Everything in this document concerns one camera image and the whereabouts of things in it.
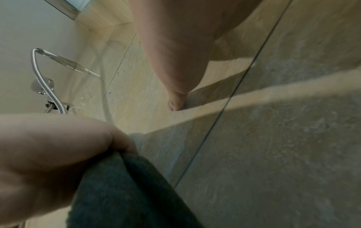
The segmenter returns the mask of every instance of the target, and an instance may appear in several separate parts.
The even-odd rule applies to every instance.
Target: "tile floor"
[[[103,80],[77,75],[63,97],[131,134],[206,227],[359,227],[361,4],[289,3],[264,0],[216,41],[182,111],[132,23],[92,34],[79,63]]]

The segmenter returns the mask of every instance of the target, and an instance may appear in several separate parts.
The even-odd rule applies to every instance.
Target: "dark green towel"
[[[142,156],[107,152],[84,173],[68,228],[202,227]]]

